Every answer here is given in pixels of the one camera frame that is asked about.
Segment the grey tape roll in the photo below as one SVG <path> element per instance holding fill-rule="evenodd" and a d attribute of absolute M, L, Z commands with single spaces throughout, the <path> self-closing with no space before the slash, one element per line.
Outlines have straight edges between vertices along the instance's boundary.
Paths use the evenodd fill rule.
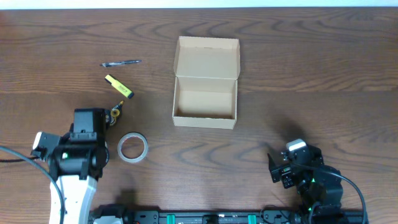
<path fill-rule="evenodd" d="M 123 154 L 123 152 L 122 152 L 122 148 L 123 148 L 124 142 L 127 141 L 128 139 L 131 139 L 131 138 L 138 138 L 138 139 L 140 139 L 140 140 L 143 142 L 143 145 L 144 145 L 144 148 L 143 148 L 142 153 L 141 153 L 139 156 L 135 157 L 135 158 L 129 158 L 129 157 L 125 156 L 125 155 Z M 147 141 L 147 139 L 146 139 L 146 137 L 145 137 L 144 135 L 142 135 L 142 134 L 140 134 L 140 133 L 136 133 L 136 132 L 131 132 L 131 133 L 125 134 L 125 135 L 119 140 L 119 142 L 118 142 L 118 147 L 117 147 L 117 151 L 118 151 L 119 157 L 120 157 L 123 161 L 128 162 L 128 163 L 130 163 L 130 164 L 135 164 L 135 163 L 140 162 L 141 160 L 143 160 L 143 159 L 146 157 L 146 155 L 147 155 L 147 153 L 148 153 L 148 151 L 149 151 L 149 144 L 148 144 L 148 141 Z"/>

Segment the yellow highlighter marker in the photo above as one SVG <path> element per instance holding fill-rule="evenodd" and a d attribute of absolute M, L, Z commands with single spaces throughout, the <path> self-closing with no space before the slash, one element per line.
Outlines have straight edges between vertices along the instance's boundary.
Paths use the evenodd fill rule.
<path fill-rule="evenodd" d="M 122 84 L 118 79 L 108 74 L 104 78 L 113 88 L 124 95 L 126 98 L 131 99 L 134 96 L 134 92 L 131 91 L 127 86 Z"/>

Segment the brown cardboard box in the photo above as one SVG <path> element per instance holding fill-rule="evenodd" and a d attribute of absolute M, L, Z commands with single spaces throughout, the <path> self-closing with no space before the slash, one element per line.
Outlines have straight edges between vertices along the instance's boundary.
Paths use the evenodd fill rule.
<path fill-rule="evenodd" d="M 174 60 L 174 125 L 233 129 L 240 71 L 238 39 L 180 36 Z"/>

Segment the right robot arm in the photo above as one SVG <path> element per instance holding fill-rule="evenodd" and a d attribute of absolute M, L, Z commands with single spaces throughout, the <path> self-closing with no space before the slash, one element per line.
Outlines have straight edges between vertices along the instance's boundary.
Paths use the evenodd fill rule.
<path fill-rule="evenodd" d="M 324 164 L 321 149 L 307 145 L 282 155 L 287 162 L 279 166 L 268 156 L 272 181 L 281 181 L 286 189 L 295 187 L 302 199 L 289 223 L 345 223 L 341 172 Z"/>

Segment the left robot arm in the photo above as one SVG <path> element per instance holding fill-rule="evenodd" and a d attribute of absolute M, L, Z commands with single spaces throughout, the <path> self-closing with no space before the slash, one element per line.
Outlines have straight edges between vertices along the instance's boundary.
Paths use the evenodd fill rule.
<path fill-rule="evenodd" d="M 69 132 L 48 156 L 50 223 L 88 223 L 98 179 L 109 161 L 107 115 L 101 108 L 76 109 Z"/>

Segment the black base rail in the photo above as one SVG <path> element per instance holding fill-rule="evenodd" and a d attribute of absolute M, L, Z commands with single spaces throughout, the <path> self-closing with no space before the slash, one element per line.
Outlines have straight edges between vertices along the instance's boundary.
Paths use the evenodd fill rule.
<path fill-rule="evenodd" d="M 278 207 L 260 211 L 158 211 L 131 210 L 124 205 L 102 205 L 90 212 L 89 224 L 293 224 L 293 223 L 368 223 L 363 212 L 340 210 L 327 215 L 319 208 L 302 212 Z"/>

